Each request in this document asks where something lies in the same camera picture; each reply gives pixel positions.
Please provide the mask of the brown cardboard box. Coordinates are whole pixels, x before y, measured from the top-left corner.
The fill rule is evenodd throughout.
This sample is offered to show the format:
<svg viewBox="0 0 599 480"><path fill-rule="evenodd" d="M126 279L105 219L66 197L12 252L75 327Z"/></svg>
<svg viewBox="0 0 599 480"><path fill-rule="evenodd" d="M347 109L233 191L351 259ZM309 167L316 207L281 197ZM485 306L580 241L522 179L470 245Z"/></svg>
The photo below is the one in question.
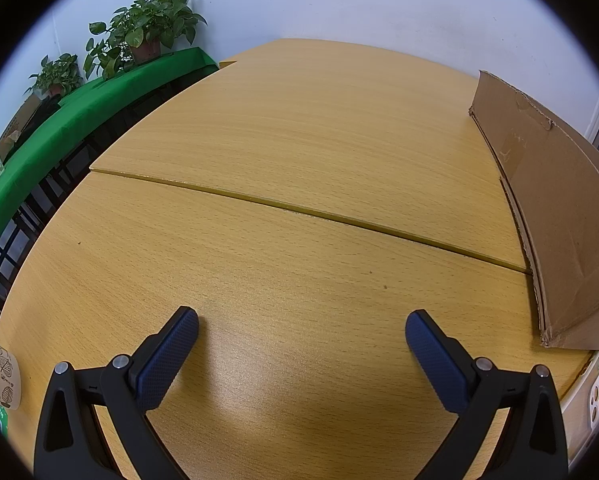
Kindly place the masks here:
<svg viewBox="0 0 599 480"><path fill-rule="evenodd" d="M599 350L599 151L492 73L479 75L469 113L520 232L542 345Z"/></svg>

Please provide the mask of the brown cardboard sheet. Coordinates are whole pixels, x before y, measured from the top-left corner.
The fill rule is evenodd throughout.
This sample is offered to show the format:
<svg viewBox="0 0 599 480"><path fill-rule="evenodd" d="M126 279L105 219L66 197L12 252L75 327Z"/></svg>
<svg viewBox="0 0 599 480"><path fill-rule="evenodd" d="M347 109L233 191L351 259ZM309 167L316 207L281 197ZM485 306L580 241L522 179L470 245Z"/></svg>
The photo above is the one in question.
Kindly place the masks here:
<svg viewBox="0 0 599 480"><path fill-rule="evenodd" d="M2 136L0 136L1 162L5 162L6 156L8 156L8 153L14 148L16 141L22 134L22 129L28 124L40 104L41 99L36 94L28 96L8 123Z"/></svg>

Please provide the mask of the small potted green plant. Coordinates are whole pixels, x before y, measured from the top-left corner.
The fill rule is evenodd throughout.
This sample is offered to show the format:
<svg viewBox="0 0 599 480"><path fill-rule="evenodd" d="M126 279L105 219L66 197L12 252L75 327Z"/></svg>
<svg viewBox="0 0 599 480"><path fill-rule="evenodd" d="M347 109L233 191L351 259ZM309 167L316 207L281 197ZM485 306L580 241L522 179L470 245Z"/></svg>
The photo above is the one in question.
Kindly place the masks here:
<svg viewBox="0 0 599 480"><path fill-rule="evenodd" d="M34 92L39 96L67 96L83 84L78 56L75 54L63 53L54 61L45 56L40 66L39 73L29 76L34 83L27 92Z"/></svg>

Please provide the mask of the large potted green plant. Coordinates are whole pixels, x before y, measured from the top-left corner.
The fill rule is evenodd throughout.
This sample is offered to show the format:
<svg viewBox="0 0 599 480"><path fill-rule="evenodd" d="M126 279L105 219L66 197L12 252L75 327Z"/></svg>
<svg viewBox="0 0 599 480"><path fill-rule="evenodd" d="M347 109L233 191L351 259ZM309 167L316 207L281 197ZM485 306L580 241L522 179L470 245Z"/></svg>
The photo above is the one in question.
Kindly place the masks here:
<svg viewBox="0 0 599 480"><path fill-rule="evenodd" d="M88 25L84 76L109 79L127 72L157 58L162 49L170 50L181 37L193 44L197 26L206 23L191 0L133 0L116 9L109 21Z"/></svg>

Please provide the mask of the clear white phone case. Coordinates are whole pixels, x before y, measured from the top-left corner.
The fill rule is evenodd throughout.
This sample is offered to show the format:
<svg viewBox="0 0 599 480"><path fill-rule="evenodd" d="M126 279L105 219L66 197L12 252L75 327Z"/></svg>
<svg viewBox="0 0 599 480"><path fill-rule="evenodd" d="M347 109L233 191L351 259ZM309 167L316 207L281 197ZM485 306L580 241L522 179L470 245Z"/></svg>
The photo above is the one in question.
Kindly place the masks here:
<svg viewBox="0 0 599 480"><path fill-rule="evenodd" d="M572 471L599 434L599 351L578 373L561 400L567 459Z"/></svg>

